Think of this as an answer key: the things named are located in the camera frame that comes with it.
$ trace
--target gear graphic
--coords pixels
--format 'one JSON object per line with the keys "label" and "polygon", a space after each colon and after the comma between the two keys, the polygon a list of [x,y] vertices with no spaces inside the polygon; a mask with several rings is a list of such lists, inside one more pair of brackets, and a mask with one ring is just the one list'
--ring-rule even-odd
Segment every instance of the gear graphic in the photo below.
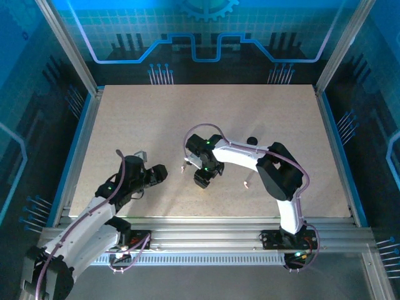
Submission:
{"label": "gear graphic", "polygon": [[29,31],[38,17],[38,7],[34,0],[0,0],[0,8],[8,12],[22,30]]}
{"label": "gear graphic", "polygon": [[218,17],[225,17],[226,13],[233,11],[233,6],[238,5],[238,0],[179,0],[178,5],[182,13],[188,18],[194,17],[196,21],[217,21]]}

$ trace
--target wooden tabletop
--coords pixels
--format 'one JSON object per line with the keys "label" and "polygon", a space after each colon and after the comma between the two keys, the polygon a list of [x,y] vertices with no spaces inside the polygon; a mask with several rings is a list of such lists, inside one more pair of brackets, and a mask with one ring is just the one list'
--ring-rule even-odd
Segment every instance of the wooden tabletop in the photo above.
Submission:
{"label": "wooden tabletop", "polygon": [[[181,174],[183,138],[199,123],[218,125],[228,139],[259,145],[283,143],[309,173],[302,194],[305,216],[348,217],[348,203],[310,85],[106,86],[77,183],[70,215],[77,216],[98,186],[116,173],[120,158],[147,152],[150,168],[164,164],[168,177],[132,200],[120,216],[279,216],[276,200],[258,173],[227,164],[207,189],[193,181],[195,167]],[[212,128],[196,131],[203,138]],[[249,178],[250,188],[243,181]]]}

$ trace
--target enclosure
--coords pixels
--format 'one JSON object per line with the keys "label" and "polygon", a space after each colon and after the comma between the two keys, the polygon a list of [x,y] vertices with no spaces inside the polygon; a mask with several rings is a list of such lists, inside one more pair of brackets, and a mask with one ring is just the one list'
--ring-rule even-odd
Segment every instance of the enclosure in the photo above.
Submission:
{"label": "enclosure", "polygon": [[[167,168],[165,182],[118,213],[152,231],[150,249],[123,279],[108,277],[103,254],[68,299],[129,297],[133,287],[161,299],[400,297],[400,257],[387,241],[400,238],[398,1],[0,8],[0,241],[13,257],[2,262],[6,299],[29,299],[19,287],[24,253],[81,213],[118,170],[116,149],[146,151],[147,167]],[[279,211],[256,172],[227,164],[204,190],[193,166],[181,172],[184,136],[199,123],[240,143],[283,143],[309,173],[302,210],[321,235],[312,269],[290,274],[265,260],[278,254],[258,235],[279,227]]]}

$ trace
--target purple cable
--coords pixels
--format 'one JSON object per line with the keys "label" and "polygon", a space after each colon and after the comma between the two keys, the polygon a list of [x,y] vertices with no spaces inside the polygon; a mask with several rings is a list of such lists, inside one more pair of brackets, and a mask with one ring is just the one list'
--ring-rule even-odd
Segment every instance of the purple cable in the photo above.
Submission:
{"label": "purple cable", "polygon": [[110,268],[111,270],[113,270],[114,272],[120,272],[120,273],[123,273],[123,272],[125,272],[125,271],[131,269],[131,268],[136,264],[136,262],[138,261],[138,259],[141,257],[141,255],[142,255],[142,253],[143,253],[143,251],[144,251],[144,248],[146,247],[146,244],[149,242],[149,240],[150,240],[150,234],[148,234],[144,239],[142,239],[141,242],[137,243],[135,246],[133,246],[133,247],[130,249],[130,250],[136,249],[138,246],[140,246],[140,244],[142,244],[142,248],[140,249],[139,253],[136,255],[135,259],[129,264],[128,267],[121,268],[120,270],[118,270],[118,269],[114,269],[113,266],[110,264],[110,265],[109,265],[109,268]]}
{"label": "purple cable", "polygon": [[117,188],[114,190],[114,192],[112,192],[112,194],[106,200],[104,200],[102,203],[98,204],[97,206],[92,208],[90,211],[88,211],[86,214],[81,216],[78,220],[76,220],[76,222],[74,224],[72,224],[71,227],[64,233],[64,235],[60,239],[60,242],[58,244],[56,244],[54,249],[51,251],[50,255],[47,257],[46,262],[44,263],[44,266],[40,271],[39,277],[37,279],[37,284],[36,284],[35,300],[40,300],[39,293],[40,293],[40,288],[41,288],[42,281],[44,278],[44,274],[46,273],[46,270],[49,266],[51,259],[54,257],[57,250],[63,246],[63,242],[66,240],[66,238],[70,235],[70,233],[74,230],[74,228],[76,228],[76,226],[78,226],[83,220],[86,219],[86,217],[91,216],[100,207],[107,204],[118,193],[119,189],[121,188],[121,186],[123,184],[122,179],[125,178],[125,157],[123,156],[122,152],[119,149],[117,149],[116,152],[117,152],[117,155],[122,159],[122,176],[121,176],[121,180],[119,181],[119,183],[117,185]]}
{"label": "purple cable", "polygon": [[192,128],[186,133],[186,135],[185,135],[185,137],[184,137],[184,140],[183,140],[183,151],[184,151],[184,153],[185,153],[185,157],[186,157],[186,158],[188,158],[188,153],[186,152],[186,141],[188,140],[188,136],[192,133],[192,131],[194,131],[195,129],[197,129],[197,128],[199,128],[199,127],[202,127],[202,126],[210,126],[210,127],[213,127],[213,128],[215,128],[215,129],[217,129],[218,132],[219,132],[219,134],[221,135],[222,139],[223,139],[224,141],[226,141],[226,142],[227,142],[229,145],[231,145],[231,146],[235,146],[235,147],[237,147],[237,148],[239,148],[239,149],[243,149],[243,150],[247,150],[247,151],[248,151],[248,150],[250,150],[250,151],[254,151],[254,150],[255,150],[256,153],[257,153],[257,152],[261,152],[261,153],[265,153],[265,154],[274,156],[275,158],[278,158],[278,159],[280,159],[280,160],[282,160],[282,161],[287,162],[288,164],[291,164],[292,166],[294,166],[295,168],[299,169],[299,171],[302,172],[302,174],[303,174],[304,177],[306,178],[306,183],[305,183],[304,186],[296,193],[296,200],[297,200],[296,209],[297,209],[297,213],[299,214],[301,224],[302,224],[302,225],[305,225],[306,227],[307,227],[307,226],[310,226],[310,227],[312,228],[312,230],[314,230],[315,235],[316,235],[316,237],[317,237],[317,244],[318,244],[317,249],[316,249],[316,253],[315,253],[314,257],[312,258],[312,260],[311,260],[306,266],[304,266],[304,267],[302,268],[302,269],[306,269],[306,268],[307,268],[311,263],[313,263],[313,262],[315,261],[315,259],[317,258],[317,255],[318,255],[319,249],[320,249],[320,241],[321,241],[320,238],[319,238],[318,230],[315,228],[314,225],[311,225],[311,224],[308,224],[308,223],[304,222],[303,214],[302,214],[302,212],[301,212],[301,204],[300,204],[301,196],[300,196],[300,195],[301,195],[301,193],[303,193],[303,192],[308,188],[308,186],[310,185],[310,177],[309,177],[308,173],[306,172],[306,170],[304,170],[303,167],[301,167],[298,163],[292,161],[291,159],[288,159],[288,158],[286,158],[286,157],[284,157],[284,156],[282,156],[282,155],[280,155],[280,154],[274,153],[274,152],[272,152],[272,151],[268,151],[268,150],[264,150],[264,149],[254,149],[254,148],[252,148],[252,147],[247,147],[247,146],[243,146],[243,145],[234,144],[233,142],[229,141],[229,140],[225,137],[225,135],[224,135],[224,133],[222,132],[221,128],[219,128],[218,126],[216,126],[216,125],[214,125],[214,124],[211,124],[211,123],[202,123],[202,124],[198,124],[198,125],[192,127]]}

